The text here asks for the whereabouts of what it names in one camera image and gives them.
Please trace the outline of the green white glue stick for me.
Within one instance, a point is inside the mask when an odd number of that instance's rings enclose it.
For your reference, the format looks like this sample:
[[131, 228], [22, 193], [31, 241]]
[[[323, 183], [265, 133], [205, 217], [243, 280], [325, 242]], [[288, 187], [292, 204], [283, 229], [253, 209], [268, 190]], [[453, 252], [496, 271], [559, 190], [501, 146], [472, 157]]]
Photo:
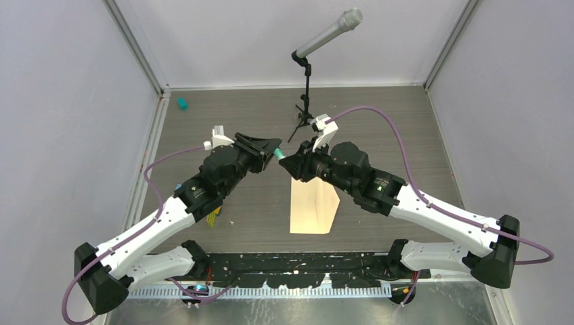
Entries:
[[278, 161], [281, 161], [281, 160], [285, 159], [285, 155], [284, 155], [284, 153], [282, 152], [282, 150], [281, 150], [280, 148], [276, 148], [276, 149], [273, 151], [273, 154], [274, 154], [274, 156], [276, 157], [276, 159], [277, 159]]

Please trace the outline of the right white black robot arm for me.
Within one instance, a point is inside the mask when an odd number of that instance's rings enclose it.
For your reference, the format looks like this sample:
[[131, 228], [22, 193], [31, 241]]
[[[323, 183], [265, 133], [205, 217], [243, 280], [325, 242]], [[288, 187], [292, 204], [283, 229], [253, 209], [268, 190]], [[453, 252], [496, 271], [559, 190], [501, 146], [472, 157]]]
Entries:
[[276, 154], [279, 164], [301, 182], [320, 179], [347, 193], [363, 210], [421, 225], [449, 242], [396, 239], [385, 259], [392, 280], [426, 269], [470, 274], [486, 285], [507, 289], [512, 282], [518, 243], [518, 219], [481, 217], [450, 204], [432, 208], [432, 197], [417, 193], [403, 178], [371, 166], [369, 156], [351, 142], [313, 149], [305, 141], [290, 156]]

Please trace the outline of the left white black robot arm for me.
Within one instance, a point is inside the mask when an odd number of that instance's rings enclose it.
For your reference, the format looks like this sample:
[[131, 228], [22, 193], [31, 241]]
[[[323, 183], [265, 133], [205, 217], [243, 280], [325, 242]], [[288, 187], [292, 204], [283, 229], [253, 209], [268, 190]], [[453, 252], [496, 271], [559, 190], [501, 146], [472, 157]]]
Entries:
[[159, 255], [151, 251], [172, 235], [198, 223], [249, 174], [264, 171], [282, 143], [237, 133], [234, 139], [214, 134], [202, 144], [208, 152], [197, 174], [185, 180], [158, 208], [112, 239], [74, 251], [74, 284], [79, 285], [95, 316], [116, 309], [139, 286], [186, 275], [202, 279], [208, 263], [194, 242]]

